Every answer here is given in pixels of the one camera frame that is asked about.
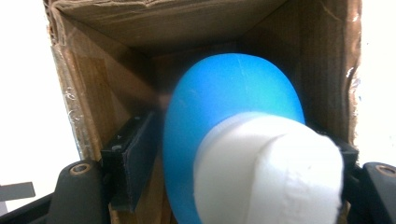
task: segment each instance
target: cardboard flap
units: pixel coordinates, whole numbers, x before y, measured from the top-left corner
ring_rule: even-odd
[[[285,0],[57,1],[52,6],[147,55],[232,41]]]

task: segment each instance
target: white background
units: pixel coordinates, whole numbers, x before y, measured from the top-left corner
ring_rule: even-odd
[[[78,161],[40,0],[0,7],[0,185],[32,181],[36,197],[7,202],[8,211],[55,188]]]

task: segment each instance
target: box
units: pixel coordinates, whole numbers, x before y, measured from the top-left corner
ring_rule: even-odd
[[[361,55],[361,1],[45,0],[53,55],[82,158],[131,116],[166,110],[183,73],[204,57],[240,52],[277,65],[308,123],[348,141]],[[113,223],[175,222],[161,157],[135,214]]]

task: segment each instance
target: brown cardboard box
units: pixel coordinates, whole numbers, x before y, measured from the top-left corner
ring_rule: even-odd
[[[353,136],[361,1],[46,0],[64,100],[82,158],[131,116],[166,108],[178,79],[206,56],[242,52],[276,64],[308,122]],[[170,223],[157,160],[136,213],[113,222]]]

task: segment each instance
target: white bottle cap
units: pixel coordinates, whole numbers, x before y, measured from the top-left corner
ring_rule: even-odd
[[[335,223],[342,172],[328,137],[290,119],[244,113],[200,145],[194,199],[204,224]]]

